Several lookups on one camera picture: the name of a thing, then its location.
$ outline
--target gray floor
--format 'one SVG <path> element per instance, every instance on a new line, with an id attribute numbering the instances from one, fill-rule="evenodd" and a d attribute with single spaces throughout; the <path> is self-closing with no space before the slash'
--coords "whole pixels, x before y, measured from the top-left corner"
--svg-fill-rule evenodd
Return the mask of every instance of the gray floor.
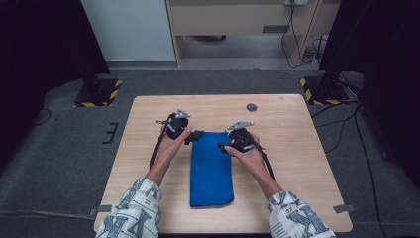
<path id="1" fill-rule="evenodd" d="M 123 85 L 111 107 L 73 108 L 72 101 L 82 85 L 80 80 L 52 90 L 45 105 L 52 117 L 28 133 L 9 170 L 0 178 L 0 210 L 36 209 L 86 215 L 89 208 L 98 205 L 136 95 L 303 94 L 297 79 L 317 74 L 316 65 L 308 63 L 290 68 L 279 41 L 280 35 L 228 36 L 225 41 L 188 38 L 181 67 L 112 68 L 112 74 L 121 78 Z M 363 76 L 358 73 L 346 72 L 345 76 L 354 83 L 363 82 Z M 350 91 L 348 94 L 356 99 Z M 315 117 L 314 124 L 346 118 L 356 107 L 352 104 L 329 109 Z M 312 115 L 323 108 L 325 106 L 308 105 Z M 48 117 L 49 114 L 42 111 L 38 122 Z M 380 146 L 366 118 L 359 115 L 358 119 L 386 234 L 388 237 L 420 234 L 419 190 L 398 163 L 381 157 Z M 113 122 L 119 122 L 120 129 L 114 143 L 104 145 L 102 142 L 109 139 L 106 131 L 112 129 L 110 123 Z M 335 146 L 340 130 L 339 123 L 317 128 L 325 150 Z M 352 232 L 337 236 L 383 237 L 377 223 L 368 164 L 353 120 L 343 128 L 339 147 L 326 155 L 344 202 L 357 209 L 350 213 L 354 224 Z M 92 237 L 92 225 L 90 220 L 7 217 L 0 218 L 0 237 Z"/>

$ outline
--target blue towel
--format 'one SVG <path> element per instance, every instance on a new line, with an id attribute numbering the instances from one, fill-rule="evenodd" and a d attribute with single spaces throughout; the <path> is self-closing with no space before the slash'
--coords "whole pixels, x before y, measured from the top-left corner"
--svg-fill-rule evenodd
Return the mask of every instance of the blue towel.
<path id="1" fill-rule="evenodd" d="M 191 207 L 218 207 L 234 200 L 232 164 L 229 154 L 222 154 L 218 143 L 231 142 L 226 132 L 204 132 L 192 145 L 190 199 Z"/>

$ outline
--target power outlet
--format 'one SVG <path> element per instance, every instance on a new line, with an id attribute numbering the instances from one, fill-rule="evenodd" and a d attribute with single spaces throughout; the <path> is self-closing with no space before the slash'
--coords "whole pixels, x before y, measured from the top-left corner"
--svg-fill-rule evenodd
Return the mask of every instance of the power outlet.
<path id="1" fill-rule="evenodd" d="M 308 5 L 308 0 L 284 0 L 284 5 L 285 6 L 304 6 L 304 5 Z"/>

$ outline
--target desk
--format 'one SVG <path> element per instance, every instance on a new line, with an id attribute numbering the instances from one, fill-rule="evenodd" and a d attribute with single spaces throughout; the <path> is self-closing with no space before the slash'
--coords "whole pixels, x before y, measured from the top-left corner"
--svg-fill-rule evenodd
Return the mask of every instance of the desk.
<path id="1" fill-rule="evenodd" d="M 310 36 L 328 35 L 340 0 L 308 0 L 294 7 L 293 29 L 285 35 L 285 48 L 294 65 L 300 64 Z M 261 35 L 265 27 L 287 27 L 290 6 L 283 0 L 166 0 L 178 65 L 184 36 Z"/>
<path id="2" fill-rule="evenodd" d="M 250 112 L 247 104 L 258 110 Z M 139 96 L 133 103 L 101 204 L 116 206 L 125 190 L 144 176 L 167 115 L 181 108 L 191 114 L 189 125 L 224 131 L 238 120 L 253 121 L 266 148 L 277 181 L 307 201 L 334 231 L 348 232 L 349 214 L 335 213 L 343 199 L 325 157 L 305 101 L 297 94 Z M 267 200 L 243 166 L 232 159 L 234 201 L 223 208 L 189 206 L 191 145 L 182 146 L 161 185 L 160 233 L 270 233 Z M 106 212 L 98 213 L 97 230 Z"/>

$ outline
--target person's right hand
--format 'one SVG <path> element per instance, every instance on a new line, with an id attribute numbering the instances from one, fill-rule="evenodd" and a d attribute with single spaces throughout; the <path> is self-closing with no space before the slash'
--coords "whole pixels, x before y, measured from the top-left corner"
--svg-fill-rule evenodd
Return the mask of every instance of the person's right hand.
<path id="1" fill-rule="evenodd" d="M 258 136 L 252 132 L 249 133 L 253 137 L 254 141 L 257 143 L 260 142 L 260 138 Z M 225 146 L 224 149 L 231 154 L 231 156 L 236 157 L 253 177 L 269 175 L 263 155 L 259 150 L 257 150 L 257 148 L 252 148 L 245 153 L 242 153 L 230 146 Z"/>

